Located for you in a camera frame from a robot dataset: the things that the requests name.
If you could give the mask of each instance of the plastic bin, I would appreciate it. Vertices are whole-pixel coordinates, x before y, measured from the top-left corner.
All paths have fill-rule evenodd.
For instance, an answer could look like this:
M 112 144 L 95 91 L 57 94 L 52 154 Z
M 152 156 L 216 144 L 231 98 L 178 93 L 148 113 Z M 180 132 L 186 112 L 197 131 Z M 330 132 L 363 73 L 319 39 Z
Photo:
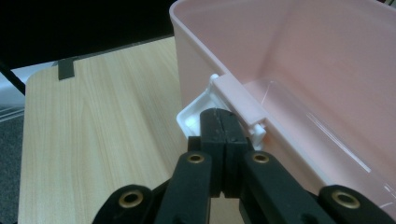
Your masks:
M 348 186 L 396 219 L 394 8 L 182 0 L 170 14 L 186 135 L 200 110 L 231 109 L 306 189 Z

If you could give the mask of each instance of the black chair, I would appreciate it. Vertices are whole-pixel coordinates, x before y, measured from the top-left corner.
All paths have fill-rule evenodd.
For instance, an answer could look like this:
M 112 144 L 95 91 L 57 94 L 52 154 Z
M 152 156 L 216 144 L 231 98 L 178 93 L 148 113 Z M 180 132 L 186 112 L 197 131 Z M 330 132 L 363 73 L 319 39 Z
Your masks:
M 0 6 L 0 72 L 23 94 L 11 69 L 92 54 L 173 34 L 175 0 L 81 1 Z

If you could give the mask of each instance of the wood grain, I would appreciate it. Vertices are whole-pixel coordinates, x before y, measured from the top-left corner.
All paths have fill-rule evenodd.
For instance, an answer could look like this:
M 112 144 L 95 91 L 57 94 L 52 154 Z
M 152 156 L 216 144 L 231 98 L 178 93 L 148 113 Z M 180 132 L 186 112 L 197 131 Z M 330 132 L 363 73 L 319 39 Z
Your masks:
M 19 223 L 91 223 L 129 184 L 155 188 L 187 141 L 174 38 L 75 61 L 27 83 Z M 237 200 L 216 199 L 211 223 L 241 223 Z

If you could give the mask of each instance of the table surface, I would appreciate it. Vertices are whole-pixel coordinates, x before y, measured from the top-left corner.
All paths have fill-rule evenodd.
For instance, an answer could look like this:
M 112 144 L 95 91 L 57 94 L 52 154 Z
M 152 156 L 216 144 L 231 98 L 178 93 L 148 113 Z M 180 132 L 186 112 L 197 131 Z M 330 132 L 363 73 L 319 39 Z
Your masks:
M 123 186 L 154 189 L 187 141 L 173 37 L 57 67 L 27 83 L 19 223 L 91 223 Z M 237 200 L 212 200 L 211 223 L 241 223 Z

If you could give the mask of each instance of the gray carpet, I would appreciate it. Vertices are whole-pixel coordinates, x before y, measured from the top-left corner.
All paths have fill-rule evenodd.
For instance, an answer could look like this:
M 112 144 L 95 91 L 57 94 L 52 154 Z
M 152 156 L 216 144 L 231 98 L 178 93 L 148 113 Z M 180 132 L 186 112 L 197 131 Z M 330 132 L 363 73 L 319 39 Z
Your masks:
M 1 119 L 1 111 L 4 108 L 0 108 L 0 223 L 8 224 L 18 220 L 23 113 Z

